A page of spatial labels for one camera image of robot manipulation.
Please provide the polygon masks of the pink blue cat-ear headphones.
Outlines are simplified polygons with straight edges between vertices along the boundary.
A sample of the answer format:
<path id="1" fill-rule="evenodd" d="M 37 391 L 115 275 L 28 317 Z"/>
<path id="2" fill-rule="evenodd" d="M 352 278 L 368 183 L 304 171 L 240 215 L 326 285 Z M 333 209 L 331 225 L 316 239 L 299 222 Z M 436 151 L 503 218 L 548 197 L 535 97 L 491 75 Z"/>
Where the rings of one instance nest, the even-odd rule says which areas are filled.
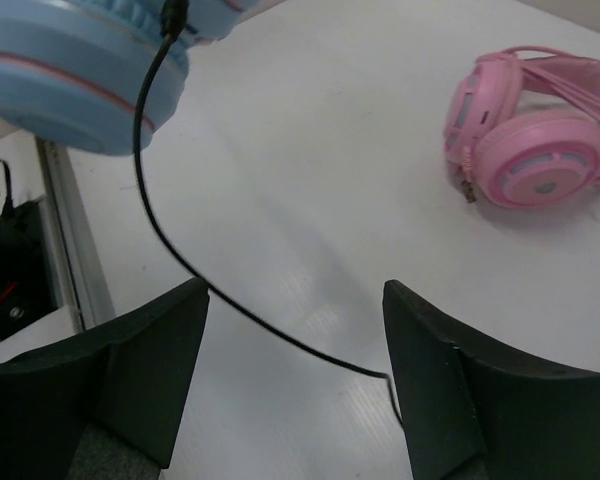
<path id="1" fill-rule="evenodd" d="M 162 42 L 160 1 L 0 0 L 0 118 L 84 151 L 131 154 Z"/>

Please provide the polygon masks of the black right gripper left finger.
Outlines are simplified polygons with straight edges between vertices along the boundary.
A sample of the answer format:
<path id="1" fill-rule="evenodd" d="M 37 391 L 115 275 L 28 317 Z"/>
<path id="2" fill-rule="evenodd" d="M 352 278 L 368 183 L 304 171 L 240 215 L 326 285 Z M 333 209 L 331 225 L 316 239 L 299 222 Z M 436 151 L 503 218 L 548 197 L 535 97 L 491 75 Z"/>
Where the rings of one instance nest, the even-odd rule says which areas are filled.
<path id="1" fill-rule="evenodd" d="M 0 479 L 125 479 L 172 460 L 207 313 L 189 280 L 0 362 Z"/>

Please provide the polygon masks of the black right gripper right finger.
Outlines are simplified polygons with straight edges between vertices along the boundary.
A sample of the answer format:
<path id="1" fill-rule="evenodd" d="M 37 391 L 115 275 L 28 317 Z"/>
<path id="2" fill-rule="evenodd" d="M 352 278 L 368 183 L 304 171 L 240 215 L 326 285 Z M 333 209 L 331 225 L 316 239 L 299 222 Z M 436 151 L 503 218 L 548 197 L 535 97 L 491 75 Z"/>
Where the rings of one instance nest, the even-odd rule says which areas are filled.
<path id="1" fill-rule="evenodd" d="M 600 373 L 447 315 L 396 280 L 382 302 L 416 479 L 600 479 Z"/>

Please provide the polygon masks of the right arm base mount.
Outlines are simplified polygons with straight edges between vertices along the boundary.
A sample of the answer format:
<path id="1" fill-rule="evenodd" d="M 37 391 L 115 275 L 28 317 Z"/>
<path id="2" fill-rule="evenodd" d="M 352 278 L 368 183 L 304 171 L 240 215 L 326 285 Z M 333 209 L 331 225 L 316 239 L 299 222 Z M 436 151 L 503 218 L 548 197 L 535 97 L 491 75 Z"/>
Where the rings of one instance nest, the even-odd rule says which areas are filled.
<path id="1" fill-rule="evenodd" d="M 40 208 L 14 205 L 11 170 L 0 159 L 0 341 L 56 308 Z"/>

